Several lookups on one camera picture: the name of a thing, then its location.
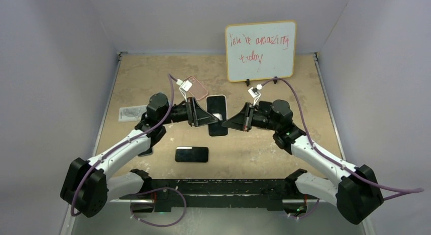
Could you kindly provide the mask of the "pink phone case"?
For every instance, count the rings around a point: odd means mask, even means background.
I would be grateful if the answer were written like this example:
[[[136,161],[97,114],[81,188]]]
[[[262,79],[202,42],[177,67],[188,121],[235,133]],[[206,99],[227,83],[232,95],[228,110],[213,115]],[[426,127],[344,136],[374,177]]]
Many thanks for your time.
[[[188,92],[193,97],[195,97],[197,101],[204,99],[209,94],[208,90],[204,87],[204,85],[194,76],[187,77],[186,81],[191,83]]]

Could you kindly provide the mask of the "black phone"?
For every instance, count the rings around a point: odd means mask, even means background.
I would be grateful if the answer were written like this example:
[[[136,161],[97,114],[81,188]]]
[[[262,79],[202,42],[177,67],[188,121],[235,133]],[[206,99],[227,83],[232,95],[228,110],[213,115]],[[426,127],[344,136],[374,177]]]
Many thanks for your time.
[[[175,161],[184,163],[208,162],[209,148],[203,146],[178,146],[175,150]]]

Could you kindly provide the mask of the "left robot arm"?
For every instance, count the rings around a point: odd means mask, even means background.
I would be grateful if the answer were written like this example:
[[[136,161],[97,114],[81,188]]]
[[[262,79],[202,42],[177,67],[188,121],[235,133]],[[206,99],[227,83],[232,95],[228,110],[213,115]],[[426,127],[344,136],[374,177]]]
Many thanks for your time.
[[[124,139],[88,160],[77,158],[71,162],[60,197],[70,204],[72,216],[83,214],[89,218],[112,199],[132,193],[145,199],[151,194],[146,172],[135,169],[118,178],[113,175],[134,157],[148,154],[166,134],[166,124],[187,122],[199,127],[218,121],[194,97],[176,105],[165,94],[154,94],[141,120]]]

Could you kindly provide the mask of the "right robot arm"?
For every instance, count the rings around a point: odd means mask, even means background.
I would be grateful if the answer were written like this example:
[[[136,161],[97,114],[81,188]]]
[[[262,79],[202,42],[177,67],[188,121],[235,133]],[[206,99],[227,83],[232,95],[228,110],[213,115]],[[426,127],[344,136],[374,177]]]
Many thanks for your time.
[[[291,173],[285,184],[290,197],[306,194],[324,200],[355,225],[384,202],[380,189],[371,185],[377,181],[374,171],[367,165],[357,167],[348,163],[310,141],[306,132],[294,124],[293,112],[285,100],[266,102],[264,107],[246,103],[222,125],[245,132],[253,127],[272,130],[274,142],[280,149],[324,175],[320,178],[304,169]]]

